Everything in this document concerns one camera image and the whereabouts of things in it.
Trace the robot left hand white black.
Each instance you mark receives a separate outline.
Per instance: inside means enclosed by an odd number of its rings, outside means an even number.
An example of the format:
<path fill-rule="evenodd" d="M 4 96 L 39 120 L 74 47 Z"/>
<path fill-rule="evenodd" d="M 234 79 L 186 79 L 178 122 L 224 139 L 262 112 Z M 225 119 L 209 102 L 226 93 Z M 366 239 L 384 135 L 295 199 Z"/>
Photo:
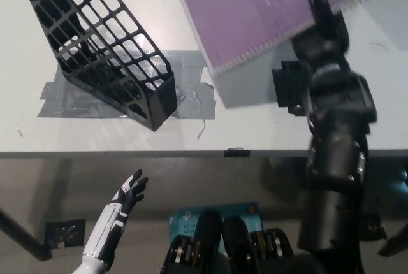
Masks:
<path fill-rule="evenodd" d="M 133 173 L 104 207 L 92 230 L 83 254 L 92 256 L 105 264 L 112 262 L 129 215 L 138 202 L 144 198 L 147 177 L 139 169 Z"/>

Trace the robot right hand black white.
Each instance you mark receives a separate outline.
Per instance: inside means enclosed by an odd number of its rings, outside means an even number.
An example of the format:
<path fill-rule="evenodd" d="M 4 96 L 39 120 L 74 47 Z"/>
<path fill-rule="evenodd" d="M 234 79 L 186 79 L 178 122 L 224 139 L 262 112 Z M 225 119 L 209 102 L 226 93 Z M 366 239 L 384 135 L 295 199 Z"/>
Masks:
<path fill-rule="evenodd" d="M 349 34 L 342 12 L 332 11 L 329 0 L 308 2 L 314 25 L 292 38 L 296 57 L 310 74 L 331 66 L 349 71 L 345 58 L 349 48 Z"/>

